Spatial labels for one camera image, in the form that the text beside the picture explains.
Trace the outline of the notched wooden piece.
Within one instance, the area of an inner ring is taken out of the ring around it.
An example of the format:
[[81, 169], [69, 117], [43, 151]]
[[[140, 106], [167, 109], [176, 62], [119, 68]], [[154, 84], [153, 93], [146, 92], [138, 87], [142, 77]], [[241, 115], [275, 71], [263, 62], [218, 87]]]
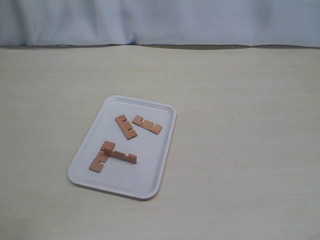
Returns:
[[116, 151], [116, 150], [113, 151], [113, 150], [108, 149], [108, 148], [104, 148], [103, 151], [104, 151], [104, 154], [106, 156], [109, 156], [111, 158], [116, 158], [116, 159], [119, 159], [119, 160], [122, 160], [122, 161], [125, 161], [125, 162], [129, 162], [129, 163], [132, 163], [132, 164], [136, 164], [137, 163], [137, 156], [134, 155], [134, 154], [129, 153], [128, 155], [126, 155], [123, 152]]
[[128, 121], [125, 115], [120, 115], [116, 117], [115, 121], [117, 122], [118, 126], [122, 130], [127, 140], [131, 140], [138, 136], [137, 132], [133, 129], [133, 126]]
[[142, 116], [140, 115], [136, 115], [135, 118], [132, 120], [132, 123], [140, 126], [141, 128], [148, 130], [156, 135], [158, 135], [161, 130], [163, 129], [163, 127], [159, 124], [155, 124], [147, 119], [144, 119]]
[[114, 142], [105, 141], [100, 147], [98, 154], [91, 162], [89, 166], [89, 170], [96, 173], [100, 173], [104, 167], [104, 163], [106, 163], [109, 158], [109, 155], [105, 154], [105, 149], [113, 151], [115, 148], [115, 145], [116, 144]]

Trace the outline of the white rectangular plastic tray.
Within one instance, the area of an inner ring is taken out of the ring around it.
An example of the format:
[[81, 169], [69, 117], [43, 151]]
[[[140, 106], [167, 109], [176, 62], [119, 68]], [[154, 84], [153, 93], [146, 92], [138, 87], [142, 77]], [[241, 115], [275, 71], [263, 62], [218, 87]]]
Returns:
[[[137, 137], [128, 140], [116, 117], [128, 121], [141, 116], [162, 126], [159, 134], [133, 125]], [[105, 100], [93, 124], [72, 160], [67, 175], [79, 186], [130, 198], [147, 200], [157, 194], [175, 126], [174, 107], [158, 102], [113, 95]], [[89, 169], [105, 141], [113, 142], [115, 150], [137, 156], [137, 163], [110, 157], [102, 162], [100, 172]]]

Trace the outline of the white backdrop cloth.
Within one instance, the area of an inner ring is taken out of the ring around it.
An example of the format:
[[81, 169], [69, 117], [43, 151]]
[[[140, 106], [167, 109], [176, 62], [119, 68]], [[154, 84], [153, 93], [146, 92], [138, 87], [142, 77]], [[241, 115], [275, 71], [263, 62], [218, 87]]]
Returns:
[[319, 47], [317, 0], [3, 0], [2, 46]]

